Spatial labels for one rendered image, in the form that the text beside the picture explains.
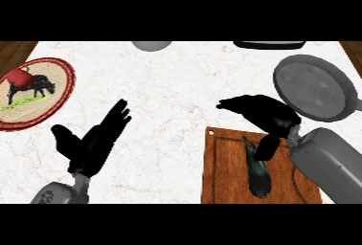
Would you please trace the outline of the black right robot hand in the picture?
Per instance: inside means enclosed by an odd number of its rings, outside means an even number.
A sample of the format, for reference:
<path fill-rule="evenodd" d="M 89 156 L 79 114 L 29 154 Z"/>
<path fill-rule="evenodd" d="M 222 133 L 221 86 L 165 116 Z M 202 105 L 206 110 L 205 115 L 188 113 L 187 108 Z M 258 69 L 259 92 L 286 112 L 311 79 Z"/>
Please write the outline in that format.
<path fill-rule="evenodd" d="M 271 161 L 280 147 L 280 139 L 287 139 L 293 127 L 302 124 L 302 118 L 292 107 L 265 95 L 243 95 L 221 100 L 216 108 L 241 114 L 268 133 L 261 140 L 255 160 Z"/>

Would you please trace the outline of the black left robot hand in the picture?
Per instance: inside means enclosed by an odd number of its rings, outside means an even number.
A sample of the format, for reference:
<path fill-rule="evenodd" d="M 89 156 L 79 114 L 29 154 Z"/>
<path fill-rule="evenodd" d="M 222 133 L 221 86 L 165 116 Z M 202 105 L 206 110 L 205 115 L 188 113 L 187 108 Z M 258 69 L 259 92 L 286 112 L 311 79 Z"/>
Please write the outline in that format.
<path fill-rule="evenodd" d="M 70 160 L 69 172 L 88 178 L 98 174 L 107 163 L 116 141 L 132 120 L 128 101 L 120 100 L 104 121 L 97 124 L 80 138 L 61 124 L 51 128 L 57 150 Z"/>

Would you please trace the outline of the grey round pan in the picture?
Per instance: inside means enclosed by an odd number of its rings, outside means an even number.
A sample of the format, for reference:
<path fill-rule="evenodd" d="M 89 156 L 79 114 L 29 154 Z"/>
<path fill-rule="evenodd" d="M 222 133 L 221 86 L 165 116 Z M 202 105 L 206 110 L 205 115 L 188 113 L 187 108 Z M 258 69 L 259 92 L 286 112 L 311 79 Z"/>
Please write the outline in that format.
<path fill-rule="evenodd" d="M 362 112 L 362 100 L 346 73 L 317 56 L 284 58 L 274 71 L 274 84 L 289 106 L 318 122 L 338 122 L 355 111 Z"/>

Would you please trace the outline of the brown wooden cutting board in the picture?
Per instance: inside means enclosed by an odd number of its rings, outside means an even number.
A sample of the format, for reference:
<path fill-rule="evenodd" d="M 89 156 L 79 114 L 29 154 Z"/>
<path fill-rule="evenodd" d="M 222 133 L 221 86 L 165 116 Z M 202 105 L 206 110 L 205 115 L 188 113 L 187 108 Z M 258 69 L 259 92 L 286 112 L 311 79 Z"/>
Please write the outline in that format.
<path fill-rule="evenodd" d="M 206 132 L 203 204 L 321 204 L 318 185 L 293 166 L 286 139 L 280 140 L 275 157 L 267 162 L 273 192 L 258 198 L 249 190 L 247 150 L 244 138 L 256 145 L 265 135 L 209 127 Z"/>

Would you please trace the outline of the dark green eggplant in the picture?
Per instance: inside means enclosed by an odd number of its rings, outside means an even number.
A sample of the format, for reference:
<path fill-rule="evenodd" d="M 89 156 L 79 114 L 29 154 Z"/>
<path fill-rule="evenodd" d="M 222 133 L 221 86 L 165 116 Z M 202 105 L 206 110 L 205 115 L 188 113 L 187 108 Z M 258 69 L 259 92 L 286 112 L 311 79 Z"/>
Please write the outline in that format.
<path fill-rule="evenodd" d="M 244 138 L 244 142 L 247 151 L 249 190 L 259 199 L 264 199 L 270 196 L 273 191 L 273 178 L 270 174 L 270 169 L 264 161 L 255 160 L 255 143 L 247 138 Z"/>

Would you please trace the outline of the round woven placemat with cow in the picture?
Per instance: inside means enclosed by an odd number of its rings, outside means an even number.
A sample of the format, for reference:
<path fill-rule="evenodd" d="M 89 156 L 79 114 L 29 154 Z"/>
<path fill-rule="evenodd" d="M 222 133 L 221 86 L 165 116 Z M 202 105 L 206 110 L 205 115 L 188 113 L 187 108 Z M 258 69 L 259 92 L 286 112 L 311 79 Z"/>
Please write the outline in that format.
<path fill-rule="evenodd" d="M 8 82 L 14 69 L 36 78 L 24 88 Z M 76 87 L 76 70 L 61 58 L 38 58 L 14 69 L 0 77 L 0 131 L 20 131 L 42 123 L 66 104 Z"/>

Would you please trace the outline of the red bell pepper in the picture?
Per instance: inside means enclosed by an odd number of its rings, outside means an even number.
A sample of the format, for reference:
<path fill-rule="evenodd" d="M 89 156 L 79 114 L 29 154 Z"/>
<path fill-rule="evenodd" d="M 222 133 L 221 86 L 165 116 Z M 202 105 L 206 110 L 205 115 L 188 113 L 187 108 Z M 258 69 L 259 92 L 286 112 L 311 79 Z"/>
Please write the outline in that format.
<path fill-rule="evenodd" d="M 14 69 L 8 75 L 8 82 L 17 87 L 24 88 L 35 82 L 35 76 L 21 69 Z"/>

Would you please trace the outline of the grey rounded object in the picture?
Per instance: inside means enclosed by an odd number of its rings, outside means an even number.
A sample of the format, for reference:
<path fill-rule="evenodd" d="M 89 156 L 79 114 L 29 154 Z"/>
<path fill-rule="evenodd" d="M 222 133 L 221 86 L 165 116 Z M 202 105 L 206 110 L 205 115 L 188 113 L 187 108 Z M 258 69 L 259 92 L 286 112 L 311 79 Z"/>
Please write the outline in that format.
<path fill-rule="evenodd" d="M 137 48 L 145 52 L 157 52 L 171 46 L 171 41 L 134 41 Z"/>

